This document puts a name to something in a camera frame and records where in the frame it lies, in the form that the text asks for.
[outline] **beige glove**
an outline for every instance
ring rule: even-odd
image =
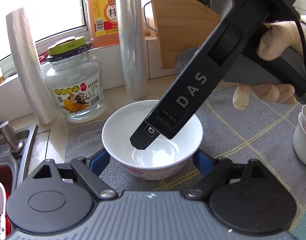
[[[279,57],[289,46],[303,56],[301,39],[295,22],[278,22],[267,24],[270,30],[261,37],[257,47],[257,54],[263,60],[273,60]],[[262,84],[251,86],[238,84],[233,95],[233,105],[237,110],[245,110],[248,105],[249,92],[253,90],[259,99],[266,102],[277,102],[294,105],[297,101],[295,89],[290,84]]]

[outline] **jar label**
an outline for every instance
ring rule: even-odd
[[[85,111],[101,99],[98,73],[79,84],[50,90],[64,113]]]
[[[117,33],[115,0],[93,0],[93,20],[96,36]]]

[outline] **floral pattern on bowl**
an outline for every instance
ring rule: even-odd
[[[129,173],[131,173],[133,176],[136,176],[140,179],[146,179],[146,180],[159,180],[159,179],[166,179],[170,176],[173,176],[175,173],[180,171],[184,167],[188,160],[184,160],[181,163],[178,163],[177,165],[162,168],[162,169],[156,169],[156,170],[144,170],[140,168],[133,168],[126,166],[125,164],[122,164],[122,167],[126,169]]]

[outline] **placemat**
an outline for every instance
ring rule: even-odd
[[[265,103],[250,95],[245,111],[232,105],[236,85],[219,88],[196,112],[204,131],[200,148],[212,157],[225,156],[234,163],[259,159],[297,203],[297,214],[290,232],[306,240],[306,166],[293,148],[293,134],[301,105]],[[90,157],[103,147],[101,131],[105,121],[69,130],[65,162],[75,157]],[[100,178],[115,190],[185,190],[201,178],[192,161],[174,176],[159,181],[138,179],[111,158]]]

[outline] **plastic bag roll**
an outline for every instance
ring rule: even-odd
[[[11,55],[26,98],[39,123],[51,123],[58,116],[58,111],[45,85],[24,8],[10,12],[6,23]]]
[[[147,96],[141,0],[116,0],[118,34],[126,93]]]

